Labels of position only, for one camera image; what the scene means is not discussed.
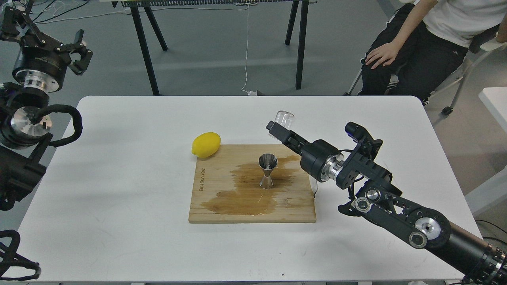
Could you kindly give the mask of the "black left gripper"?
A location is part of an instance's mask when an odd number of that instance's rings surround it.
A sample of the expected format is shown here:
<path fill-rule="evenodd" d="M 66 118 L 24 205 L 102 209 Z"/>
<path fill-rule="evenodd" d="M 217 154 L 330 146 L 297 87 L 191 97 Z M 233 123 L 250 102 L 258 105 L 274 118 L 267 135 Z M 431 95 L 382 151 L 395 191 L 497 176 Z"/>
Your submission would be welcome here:
<path fill-rule="evenodd" d="M 30 18 L 34 3 L 34 0 L 28 0 L 23 8 L 5 6 L 1 10 L 0 38 L 22 46 L 11 73 L 18 83 L 25 84 L 29 77 L 38 76 L 45 81 L 47 93 L 56 92 L 62 89 L 67 67 L 81 76 L 87 70 L 93 52 L 83 42 L 83 29 L 76 32 L 74 43 L 60 44 L 57 52 L 42 49 L 42 33 Z M 80 59 L 72 61 L 71 54 L 75 53 Z"/>

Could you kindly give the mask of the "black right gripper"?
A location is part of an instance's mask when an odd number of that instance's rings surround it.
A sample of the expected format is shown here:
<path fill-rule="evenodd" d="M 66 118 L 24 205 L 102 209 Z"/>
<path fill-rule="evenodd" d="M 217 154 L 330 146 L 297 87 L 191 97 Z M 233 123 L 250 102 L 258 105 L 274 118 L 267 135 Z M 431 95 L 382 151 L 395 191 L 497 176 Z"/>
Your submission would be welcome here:
<path fill-rule="evenodd" d="M 274 121 L 270 121 L 266 129 L 275 139 L 302 157 L 302 169 L 315 180 L 325 182 L 329 179 L 336 179 L 344 159 L 336 147 L 322 139 L 310 144 L 294 131 L 288 130 Z"/>

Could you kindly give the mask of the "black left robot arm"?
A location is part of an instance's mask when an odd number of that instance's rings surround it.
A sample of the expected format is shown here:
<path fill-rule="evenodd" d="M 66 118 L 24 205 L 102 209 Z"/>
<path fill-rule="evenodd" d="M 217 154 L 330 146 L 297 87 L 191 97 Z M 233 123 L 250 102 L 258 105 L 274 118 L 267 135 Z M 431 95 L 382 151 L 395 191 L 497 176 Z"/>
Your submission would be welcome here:
<path fill-rule="evenodd" d="M 46 173 L 40 159 L 48 147 L 71 144 L 83 132 L 79 111 L 64 104 L 49 104 L 49 94 L 63 86 L 67 70 L 81 76 L 93 52 L 83 42 L 83 30 L 75 40 L 63 44 L 41 32 L 30 18 L 34 5 L 5 6 L 1 12 L 1 40 L 18 43 L 20 51 L 11 73 L 14 82 L 1 84 L 0 207 L 13 209 L 32 193 Z M 53 141 L 50 114 L 71 116 L 74 133 Z"/>

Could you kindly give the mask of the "person's right hand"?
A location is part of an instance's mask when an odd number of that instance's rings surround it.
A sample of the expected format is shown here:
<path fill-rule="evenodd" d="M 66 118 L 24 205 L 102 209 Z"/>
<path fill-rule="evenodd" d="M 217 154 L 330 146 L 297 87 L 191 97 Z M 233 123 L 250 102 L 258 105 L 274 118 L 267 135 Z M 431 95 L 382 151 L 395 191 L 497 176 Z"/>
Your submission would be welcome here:
<path fill-rule="evenodd" d="M 388 66 L 395 61 L 398 56 L 402 45 L 399 43 L 391 42 L 381 45 L 370 51 L 365 59 L 365 65 L 370 66 L 371 70 L 382 66 Z"/>

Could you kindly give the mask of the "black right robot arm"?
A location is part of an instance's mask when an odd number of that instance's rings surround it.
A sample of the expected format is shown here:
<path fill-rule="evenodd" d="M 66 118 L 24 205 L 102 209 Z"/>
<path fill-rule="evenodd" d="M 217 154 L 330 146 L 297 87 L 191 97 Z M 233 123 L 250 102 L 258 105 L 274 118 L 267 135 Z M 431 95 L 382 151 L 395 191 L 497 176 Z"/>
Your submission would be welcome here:
<path fill-rule="evenodd" d="M 270 121 L 269 134 L 301 156 L 301 168 L 318 182 L 334 180 L 348 189 L 350 201 L 338 207 L 345 215 L 363 217 L 415 249 L 426 249 L 464 274 L 462 283 L 506 284 L 506 253 L 450 222 L 445 215 L 402 198 L 392 174 L 374 162 L 382 140 L 349 122 L 345 132 L 356 147 L 344 158 L 324 140 L 306 141 Z"/>

